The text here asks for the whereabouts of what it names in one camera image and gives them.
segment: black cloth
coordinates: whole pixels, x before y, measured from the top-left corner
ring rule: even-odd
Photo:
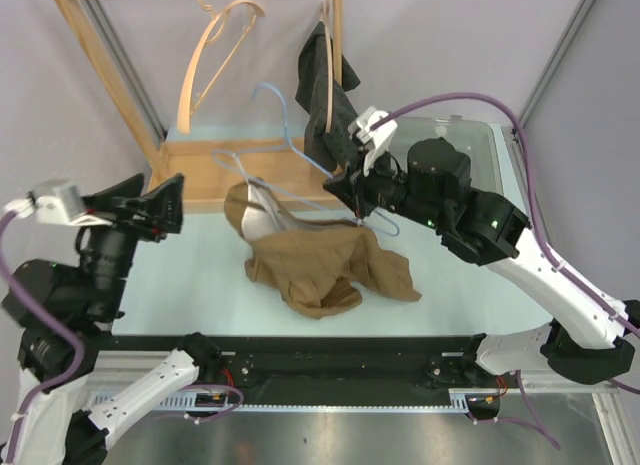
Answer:
[[[358,114],[346,92],[360,85],[360,79],[342,57],[342,86],[334,79],[331,130],[325,133],[328,81],[327,42],[324,24],[320,22],[302,47],[298,58],[296,102],[309,114],[309,123],[304,133],[304,153],[323,168],[334,171],[337,165],[344,168],[347,161],[356,158],[356,146],[350,140],[347,128]]]

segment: wooden base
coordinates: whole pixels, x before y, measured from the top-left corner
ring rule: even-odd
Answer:
[[[153,189],[166,178],[182,173],[185,176],[183,196],[185,212],[221,212],[227,191],[243,178],[240,174],[217,164],[211,152],[216,149],[240,151],[247,148],[276,146],[281,143],[282,139],[165,142],[161,145],[160,154],[167,176],[154,172],[149,188]],[[298,149],[302,149],[302,138],[294,139],[293,143]],[[225,155],[218,155],[218,157],[235,166],[231,157]],[[325,175],[290,150],[247,154],[242,156],[241,160],[247,173],[260,177],[289,193],[328,208],[343,207],[333,195],[322,189]],[[276,193],[276,196],[289,210],[310,210],[308,205],[291,197],[279,193]]]

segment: wooden clothes rack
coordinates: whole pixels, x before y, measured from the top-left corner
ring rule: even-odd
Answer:
[[[277,145],[282,143],[282,139],[164,141],[158,145],[100,34],[85,13],[81,1],[55,0],[111,100],[149,161],[152,169],[150,188],[176,173],[183,173],[186,177],[185,210],[221,211],[228,189],[241,178],[218,166],[211,159],[211,152],[215,149],[241,150],[247,147]],[[333,72],[335,80],[342,83],[342,0],[333,0],[332,5]],[[294,138],[293,142],[298,148],[302,148],[302,138]],[[300,160],[292,151],[253,154],[247,157],[245,168],[248,173],[260,176],[308,200],[325,206],[340,206],[332,195],[322,190],[325,176],[304,160]],[[291,210],[306,208],[302,203],[285,196],[278,198]]]

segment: wall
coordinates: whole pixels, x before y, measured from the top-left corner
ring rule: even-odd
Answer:
[[[91,192],[145,171],[53,0],[0,1],[0,57],[0,204],[49,178],[71,178]],[[33,257],[74,260],[72,237],[30,218],[9,228],[3,250],[13,266]],[[19,336],[0,313],[0,443],[16,405]]]
[[[206,0],[217,10],[231,0]],[[280,87],[292,123],[306,123],[294,104],[297,58],[318,23],[321,0],[256,0],[266,16],[233,57],[195,125],[280,124],[272,97],[252,106],[261,80]],[[362,85],[356,109],[394,109],[436,93],[485,92],[521,110],[579,0],[344,0],[344,54]],[[182,81],[209,15],[196,0],[109,0],[118,34],[143,77],[165,125],[175,123]],[[225,34],[201,59],[195,90],[203,90],[240,36],[238,10]],[[502,120],[484,105],[447,104],[423,116],[465,114]]]
[[[528,125],[553,243],[622,299],[640,298],[638,7],[596,3]],[[640,432],[640,398],[624,395]]]

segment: blue plastic clothes hanger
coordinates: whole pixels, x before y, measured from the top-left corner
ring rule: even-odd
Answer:
[[[283,128],[284,128],[284,141],[285,143],[283,143],[282,145],[275,145],[275,146],[271,146],[271,147],[258,147],[258,148],[249,148],[249,149],[245,149],[239,152],[233,152],[231,150],[215,150],[213,152],[211,152],[211,155],[213,157],[213,160],[220,165],[223,168],[226,168],[227,170],[231,170],[233,172],[238,173],[239,175],[242,175],[242,177],[245,179],[245,181],[247,183],[249,183],[249,181],[257,183],[265,188],[268,188],[274,192],[277,193],[282,193],[283,195],[286,195],[287,197],[293,198],[294,200],[297,200],[301,203],[304,203],[305,205],[314,208],[316,210],[320,210],[323,212],[335,212],[335,210],[332,210],[330,208],[327,208],[323,205],[320,205],[318,203],[312,202],[310,200],[306,200],[305,198],[302,198],[298,195],[295,195],[291,192],[288,192],[287,190],[280,188],[276,185],[272,185],[271,183],[265,182],[264,180],[257,178],[257,177],[253,177],[251,175],[249,175],[246,170],[244,169],[244,167],[242,166],[242,162],[240,161],[240,156],[241,155],[246,155],[249,153],[265,153],[265,152],[278,152],[281,150],[292,150],[296,155],[298,155],[299,157],[301,157],[302,159],[306,160],[307,162],[309,162],[313,167],[317,168],[318,170],[320,170],[322,173],[324,173],[327,177],[333,177],[333,174],[331,172],[329,172],[328,170],[325,170],[324,168],[322,168],[321,165],[319,165],[318,163],[316,163],[314,160],[312,160],[311,158],[307,157],[303,152],[301,152],[300,150],[298,150],[295,145],[293,144],[292,140],[291,140],[291,136],[289,135],[289,120],[288,120],[288,111],[287,111],[287,101],[285,100],[284,96],[282,95],[282,93],[280,92],[280,90],[278,90],[278,88],[276,88],[274,85],[272,85],[271,83],[268,82],[260,82],[258,83],[258,85],[256,86],[256,88],[253,90],[253,99],[255,100],[256,98],[256,94],[258,93],[258,90],[261,88],[267,88],[269,90],[271,90],[273,93],[275,93],[278,98],[280,99],[280,102],[282,103],[282,114],[283,114]],[[234,159],[235,163],[236,163],[236,167],[229,165],[228,163],[225,163],[224,161],[220,160],[220,158],[218,158],[218,155],[227,155],[231,158]],[[391,224],[391,226],[393,227],[393,231],[388,231],[388,230],[384,230],[381,228],[378,228],[376,226],[373,225],[369,225],[367,223],[364,223],[362,220],[358,220],[354,217],[349,217],[347,218],[347,220],[351,220],[352,222],[357,223],[358,225],[364,225],[378,233],[381,233],[383,235],[388,235],[390,237],[397,237],[398,235],[400,235],[400,227],[398,226],[397,223],[395,223],[393,220],[391,220],[390,218],[384,216],[381,212],[379,212],[378,210],[374,210],[374,212],[376,215],[378,215],[380,218],[382,218],[384,221],[388,222]]]

